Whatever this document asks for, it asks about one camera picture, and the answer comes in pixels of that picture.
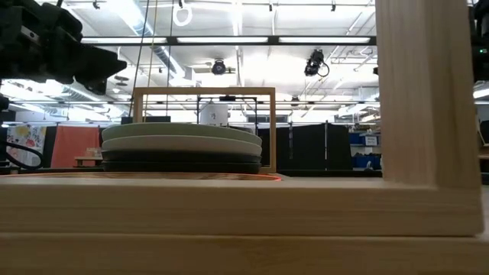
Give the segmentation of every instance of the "green plate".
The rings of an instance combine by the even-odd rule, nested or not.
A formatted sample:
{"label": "green plate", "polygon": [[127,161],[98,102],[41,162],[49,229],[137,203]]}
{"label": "green plate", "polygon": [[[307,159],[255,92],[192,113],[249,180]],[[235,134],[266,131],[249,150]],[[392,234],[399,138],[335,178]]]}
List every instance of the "green plate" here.
{"label": "green plate", "polygon": [[228,138],[236,141],[246,141],[261,146],[261,138],[245,131],[209,125],[193,125],[184,123],[133,123],[117,125],[102,132],[103,141],[115,138],[127,138],[145,135],[185,135],[211,138]]}

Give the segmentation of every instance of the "dark plate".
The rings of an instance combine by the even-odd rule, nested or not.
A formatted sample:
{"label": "dark plate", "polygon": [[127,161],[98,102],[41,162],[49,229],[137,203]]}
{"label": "dark plate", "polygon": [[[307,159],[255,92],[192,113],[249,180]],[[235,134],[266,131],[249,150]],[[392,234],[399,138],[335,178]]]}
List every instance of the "dark plate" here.
{"label": "dark plate", "polygon": [[260,172],[259,163],[160,163],[103,161],[105,172],[194,172],[194,173],[250,173]]}
{"label": "dark plate", "polygon": [[106,150],[104,161],[143,161],[159,163],[260,163],[261,156],[155,150]]}

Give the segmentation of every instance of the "stack of plates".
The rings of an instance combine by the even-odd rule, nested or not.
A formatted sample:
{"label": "stack of plates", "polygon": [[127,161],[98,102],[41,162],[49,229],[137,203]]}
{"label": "stack of plates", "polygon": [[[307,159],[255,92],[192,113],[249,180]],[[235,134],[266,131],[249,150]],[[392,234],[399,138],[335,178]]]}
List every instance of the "stack of plates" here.
{"label": "stack of plates", "polygon": [[208,125],[136,123],[102,132],[109,172],[258,173],[261,139]]}

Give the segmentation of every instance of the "wire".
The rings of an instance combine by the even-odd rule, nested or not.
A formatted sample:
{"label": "wire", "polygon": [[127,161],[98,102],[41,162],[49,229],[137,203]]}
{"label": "wire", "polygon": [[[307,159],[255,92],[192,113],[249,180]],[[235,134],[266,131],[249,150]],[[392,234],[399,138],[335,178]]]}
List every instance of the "wire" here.
{"label": "wire", "polygon": [[[173,3],[171,5],[171,12],[173,14],[173,11],[175,10],[175,0],[173,0]],[[170,19],[170,36],[173,35],[173,19]],[[167,71],[167,87],[170,87],[170,58],[171,58],[171,46],[168,47],[168,64],[165,64],[165,66],[168,68]]]}
{"label": "wire", "polygon": [[[146,1],[146,6],[149,7],[150,5],[150,0]],[[147,14],[150,11],[149,8],[146,9],[146,14],[144,15],[144,26],[143,26],[143,32],[141,35],[141,44],[144,42],[144,33],[146,32],[146,23],[147,23]],[[138,68],[139,68],[139,63],[141,62],[141,53],[143,50],[143,46],[139,47],[139,54],[138,54],[138,62],[136,63],[136,73],[134,73],[134,85],[132,86],[132,94],[131,94],[131,104],[129,105],[129,116],[131,116],[131,111],[132,111],[132,105],[134,104],[134,90],[136,89],[136,79],[138,77]]]}
{"label": "wire", "polygon": [[[158,9],[154,9],[154,21],[153,21],[153,26],[154,26],[154,31],[153,31],[153,39],[151,40],[151,49],[153,49],[154,46],[154,36],[156,35],[156,20],[158,18]],[[150,56],[150,72],[147,75],[147,86],[150,86],[151,83],[151,69],[153,68],[153,52],[154,50],[151,51],[151,56]],[[146,122],[146,117],[147,117],[147,102],[149,101],[149,95],[146,95],[146,105],[144,106],[144,117],[143,117],[143,122]]]}
{"label": "wire", "polygon": [[20,149],[20,150],[25,150],[25,151],[31,152],[31,153],[33,153],[33,154],[35,154],[36,156],[39,157],[40,163],[38,165],[36,165],[36,166],[30,166],[30,165],[24,164],[24,163],[16,160],[9,153],[6,153],[7,160],[9,160],[11,163],[17,165],[18,167],[24,168],[26,170],[37,170],[37,169],[43,167],[43,165],[44,165],[44,157],[43,157],[43,154],[37,152],[36,150],[34,150],[32,148],[29,148],[29,147],[25,147],[25,146],[19,145],[19,144],[13,144],[13,143],[7,142],[7,141],[0,141],[0,144],[5,145],[5,146],[9,146],[9,147],[13,147],[13,148],[17,148],[17,149]]}
{"label": "wire", "polygon": [[329,72],[331,72],[331,70],[329,69],[328,64],[326,64],[326,63],[324,63],[324,62],[323,62],[323,64],[324,64],[324,66],[325,66],[326,68],[328,68],[328,73],[327,73],[327,74],[325,74],[324,76],[318,73],[318,76],[321,76],[321,77],[323,77],[323,78],[324,78],[324,77],[329,76]]}

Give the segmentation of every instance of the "cable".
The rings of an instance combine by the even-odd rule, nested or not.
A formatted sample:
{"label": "cable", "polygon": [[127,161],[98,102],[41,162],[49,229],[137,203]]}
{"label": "cable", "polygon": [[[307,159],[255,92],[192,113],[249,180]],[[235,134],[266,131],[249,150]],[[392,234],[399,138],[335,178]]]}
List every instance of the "cable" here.
{"label": "cable", "polygon": [[328,68],[328,73],[327,73],[327,74],[325,74],[324,76],[322,76],[322,75],[321,75],[321,74],[319,74],[319,72],[318,72],[318,76],[321,76],[321,77],[327,77],[327,76],[329,76],[329,72],[331,72],[331,70],[329,69],[328,64],[326,64],[326,63],[324,63],[324,62],[323,62],[323,64],[324,64],[324,66],[326,66],[326,68]]}
{"label": "cable", "polygon": [[17,165],[18,167],[24,168],[26,170],[37,170],[37,169],[42,168],[44,166],[44,157],[43,157],[43,154],[37,152],[36,150],[34,150],[32,148],[29,148],[29,147],[25,147],[25,146],[19,145],[19,144],[13,144],[13,143],[7,142],[7,141],[0,141],[0,144],[5,145],[5,146],[9,146],[9,147],[13,147],[13,148],[17,148],[17,149],[20,149],[20,150],[25,150],[25,151],[31,152],[31,153],[33,153],[33,154],[35,154],[36,156],[39,157],[40,163],[38,165],[36,165],[36,166],[30,166],[30,165],[24,164],[24,163],[16,160],[9,153],[6,153],[7,160],[10,161],[11,163]]}
{"label": "cable", "polygon": [[[150,5],[150,0],[146,1],[146,6],[149,7]],[[144,26],[143,26],[143,32],[141,35],[141,44],[144,42],[144,33],[146,32],[146,23],[147,23],[147,14],[150,11],[149,8],[146,9],[146,14],[144,15]],[[134,104],[134,89],[136,89],[136,79],[138,77],[138,68],[139,68],[139,63],[141,62],[141,53],[143,50],[143,46],[139,47],[139,54],[138,54],[138,62],[136,63],[136,73],[134,74],[134,85],[132,86],[132,94],[131,94],[131,104],[129,105],[129,116],[131,116],[131,111],[132,111],[132,105]]]}
{"label": "cable", "polygon": [[[154,9],[154,21],[153,21],[153,26],[154,26],[154,31],[153,31],[153,39],[151,40],[151,49],[154,46],[154,36],[156,35],[156,20],[158,18],[158,9]],[[151,69],[153,68],[153,52],[154,50],[151,51],[151,56],[150,56],[150,72],[147,75],[147,86],[150,86],[151,83]],[[143,116],[143,122],[146,122],[146,117],[147,117],[147,102],[149,101],[149,95],[146,95],[146,105],[144,106],[144,116]]]}

